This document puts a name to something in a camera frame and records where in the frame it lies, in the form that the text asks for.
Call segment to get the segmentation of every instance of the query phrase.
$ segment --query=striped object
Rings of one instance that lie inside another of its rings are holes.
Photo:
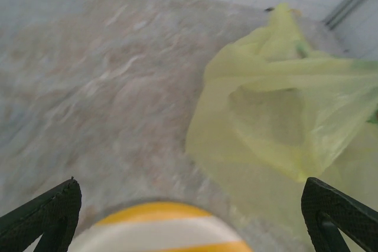
[[[234,229],[199,208],[150,202],[112,214],[80,234],[69,252],[252,252]]]

